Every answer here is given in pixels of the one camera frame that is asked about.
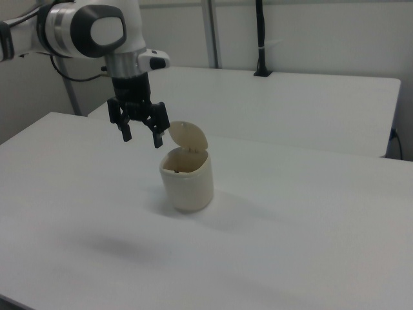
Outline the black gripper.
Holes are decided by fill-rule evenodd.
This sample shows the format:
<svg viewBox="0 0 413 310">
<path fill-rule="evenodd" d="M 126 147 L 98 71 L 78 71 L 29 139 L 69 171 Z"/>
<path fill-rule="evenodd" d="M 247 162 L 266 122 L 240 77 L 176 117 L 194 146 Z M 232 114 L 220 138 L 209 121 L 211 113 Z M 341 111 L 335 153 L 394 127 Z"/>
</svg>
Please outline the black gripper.
<svg viewBox="0 0 413 310">
<path fill-rule="evenodd" d="M 112 78 L 115 96 L 107 101 L 109 120 L 117 125 L 123 141 L 132 139 L 129 120 L 143 122 L 152 132 L 154 147 L 163 145 L 163 135 L 170 128 L 165 104 L 152 104 L 148 73 L 130 78 Z"/>
</svg>

